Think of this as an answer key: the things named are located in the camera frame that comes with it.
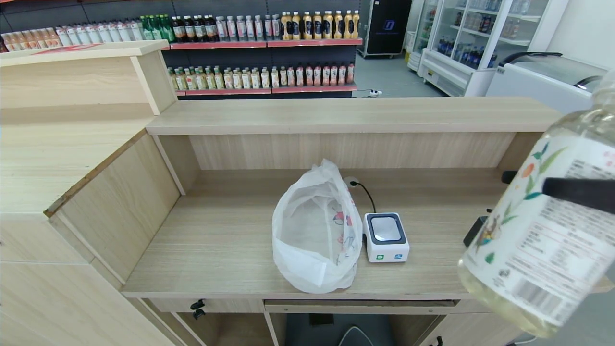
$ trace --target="drawer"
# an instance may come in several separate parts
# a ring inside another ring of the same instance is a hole
[[[374,315],[446,315],[452,300],[265,300],[269,313],[359,313]]]
[[[150,298],[150,301],[162,312],[192,312],[190,305],[198,299],[158,299]],[[221,313],[261,313],[264,312],[261,299],[203,299],[204,312]]]

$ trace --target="glass door refrigerator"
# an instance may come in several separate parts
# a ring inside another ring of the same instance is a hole
[[[417,74],[450,96],[484,96],[504,58],[544,52],[568,0],[439,0]]]
[[[437,8],[438,0],[425,0],[423,2],[421,17],[419,18],[419,23],[416,28],[415,45],[408,61],[408,68],[413,71],[419,70],[421,54],[423,53],[423,49],[427,48],[427,43],[431,36],[431,29],[434,26]]]

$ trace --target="plastic bag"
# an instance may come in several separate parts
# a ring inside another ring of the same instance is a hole
[[[273,258],[295,288],[327,293],[348,288],[361,253],[361,217],[339,174],[326,159],[303,174],[273,213]]]

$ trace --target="gray floor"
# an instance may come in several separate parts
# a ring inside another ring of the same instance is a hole
[[[431,84],[423,84],[423,79],[411,71],[403,60],[396,58],[368,57],[357,54],[354,81],[359,90],[376,89],[383,92],[379,97],[446,97]],[[369,95],[369,91],[355,91],[353,96]]]

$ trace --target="white wall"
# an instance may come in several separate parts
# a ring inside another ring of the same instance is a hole
[[[615,0],[569,0],[548,51],[615,69],[614,18]]]

